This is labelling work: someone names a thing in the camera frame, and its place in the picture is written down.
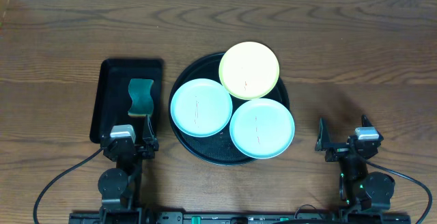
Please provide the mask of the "green yellow sponge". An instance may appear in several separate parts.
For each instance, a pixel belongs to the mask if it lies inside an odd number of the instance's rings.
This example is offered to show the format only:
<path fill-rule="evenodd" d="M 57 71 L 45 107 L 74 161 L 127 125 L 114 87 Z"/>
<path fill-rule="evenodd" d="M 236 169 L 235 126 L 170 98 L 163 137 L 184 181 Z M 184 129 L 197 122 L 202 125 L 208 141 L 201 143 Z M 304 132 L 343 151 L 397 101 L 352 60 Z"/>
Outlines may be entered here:
<path fill-rule="evenodd" d="M 128 115 L 131 117 L 146 117 L 154 112 L 154 101 L 151 89 L 154 81 L 151 79 L 131 79 L 128 93 L 132 100 Z"/>

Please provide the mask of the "light blue plate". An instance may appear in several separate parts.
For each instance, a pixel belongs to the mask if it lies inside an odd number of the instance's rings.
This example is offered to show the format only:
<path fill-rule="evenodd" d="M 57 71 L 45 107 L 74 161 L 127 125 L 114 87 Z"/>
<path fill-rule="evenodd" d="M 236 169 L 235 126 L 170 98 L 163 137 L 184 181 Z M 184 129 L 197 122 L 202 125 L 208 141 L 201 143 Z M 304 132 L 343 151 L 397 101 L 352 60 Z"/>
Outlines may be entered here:
<path fill-rule="evenodd" d="M 170 103 L 173 123 L 192 137 L 209 137 L 228 124 L 233 103 L 228 91 L 211 79 L 194 79 L 180 86 Z"/>
<path fill-rule="evenodd" d="M 273 158 L 286 151 L 295 132 L 289 109 L 268 98 L 250 100 L 239 106 L 229 125 L 235 147 L 255 159 Z"/>

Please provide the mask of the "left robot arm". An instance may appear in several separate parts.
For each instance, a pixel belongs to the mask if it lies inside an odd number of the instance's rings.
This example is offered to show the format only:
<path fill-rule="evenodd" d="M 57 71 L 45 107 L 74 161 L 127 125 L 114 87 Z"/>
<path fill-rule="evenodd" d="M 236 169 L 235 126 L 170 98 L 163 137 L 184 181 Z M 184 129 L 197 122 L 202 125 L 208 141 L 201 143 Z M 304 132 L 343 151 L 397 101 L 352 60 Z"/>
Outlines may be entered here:
<path fill-rule="evenodd" d="M 142 162 L 153 159 L 159 149 L 152 119 L 146 115 L 139 142 L 130 124 L 116 125 L 103 134 L 100 148 L 104 156 L 116 163 L 106 170 L 98 180 L 98 190 L 102 195 L 99 210 L 99 223 L 138 223 L 156 222 L 155 214 L 140 204 Z"/>

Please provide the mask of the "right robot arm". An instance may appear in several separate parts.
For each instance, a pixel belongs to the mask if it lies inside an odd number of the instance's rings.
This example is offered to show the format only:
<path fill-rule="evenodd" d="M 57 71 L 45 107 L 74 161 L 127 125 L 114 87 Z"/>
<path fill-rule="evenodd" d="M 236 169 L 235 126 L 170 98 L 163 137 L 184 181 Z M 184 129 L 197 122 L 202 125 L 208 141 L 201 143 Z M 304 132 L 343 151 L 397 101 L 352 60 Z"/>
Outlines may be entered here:
<path fill-rule="evenodd" d="M 328 127 L 320 119 L 320 130 L 315 150 L 325 152 L 326 162 L 338 162 L 339 194 L 347 203 L 339 210 L 339 220 L 344 223 L 383 223 L 383 212 L 391 207 L 394 179 L 381 172 L 368 172 L 367 160 L 378 153 L 383 136 L 372 126 L 365 115 L 361 126 L 345 143 L 330 140 Z"/>

